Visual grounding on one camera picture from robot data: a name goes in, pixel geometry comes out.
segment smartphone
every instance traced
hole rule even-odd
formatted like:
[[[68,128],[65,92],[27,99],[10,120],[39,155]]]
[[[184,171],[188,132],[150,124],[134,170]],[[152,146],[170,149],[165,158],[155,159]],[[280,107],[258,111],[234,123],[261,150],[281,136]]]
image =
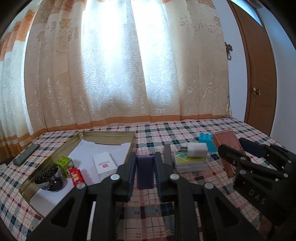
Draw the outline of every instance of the smartphone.
[[[22,153],[13,159],[13,164],[18,167],[21,166],[39,147],[40,144],[29,145]]]

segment door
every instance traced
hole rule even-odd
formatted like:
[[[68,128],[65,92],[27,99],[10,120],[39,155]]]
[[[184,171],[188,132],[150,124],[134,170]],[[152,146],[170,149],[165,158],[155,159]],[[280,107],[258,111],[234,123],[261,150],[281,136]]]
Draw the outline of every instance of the door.
[[[229,4],[246,54],[248,94],[245,122],[269,136],[276,109],[276,66],[269,37],[264,26],[241,7],[232,1]]]

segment door knob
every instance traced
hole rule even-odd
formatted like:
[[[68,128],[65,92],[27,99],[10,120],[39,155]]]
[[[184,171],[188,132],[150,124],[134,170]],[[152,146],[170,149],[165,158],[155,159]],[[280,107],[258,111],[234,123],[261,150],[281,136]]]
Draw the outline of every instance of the door knob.
[[[253,88],[253,93],[255,95],[260,95],[261,94],[261,91],[259,89],[257,89],[256,87]]]

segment plaid tablecloth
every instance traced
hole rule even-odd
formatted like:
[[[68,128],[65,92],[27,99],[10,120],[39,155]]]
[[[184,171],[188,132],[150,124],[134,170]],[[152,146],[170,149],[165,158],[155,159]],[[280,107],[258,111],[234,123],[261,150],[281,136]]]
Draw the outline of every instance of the plaid tablecloth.
[[[100,127],[92,130],[133,131],[136,133],[137,155],[147,155],[157,151],[163,153],[163,145],[166,143],[171,144],[171,149],[175,152],[181,146],[187,146],[188,142],[198,140],[201,132],[213,134],[225,129],[233,129],[238,138],[244,137],[257,143],[276,143],[246,123],[230,118]],[[40,144],[40,149],[21,167],[11,163],[0,174],[0,217],[17,240],[26,240],[42,221],[42,217],[22,198],[18,188],[39,163],[72,138],[76,132],[78,130],[43,134],[34,141]],[[259,212],[233,189],[233,179],[227,178],[217,153],[210,153],[208,160],[207,170],[182,176],[192,183],[212,182],[255,227],[258,227]],[[252,157],[252,160],[264,166],[269,165],[263,159]],[[138,190],[135,180],[131,201],[124,205],[120,215],[118,240],[173,241],[174,232],[173,203],[159,201],[156,185],[154,189]]]

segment purple block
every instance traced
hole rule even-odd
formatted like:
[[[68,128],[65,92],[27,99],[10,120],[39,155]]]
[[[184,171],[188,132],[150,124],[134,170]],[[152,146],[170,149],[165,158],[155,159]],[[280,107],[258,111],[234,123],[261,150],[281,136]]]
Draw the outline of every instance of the purple block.
[[[137,188],[154,188],[154,156],[137,157]]]

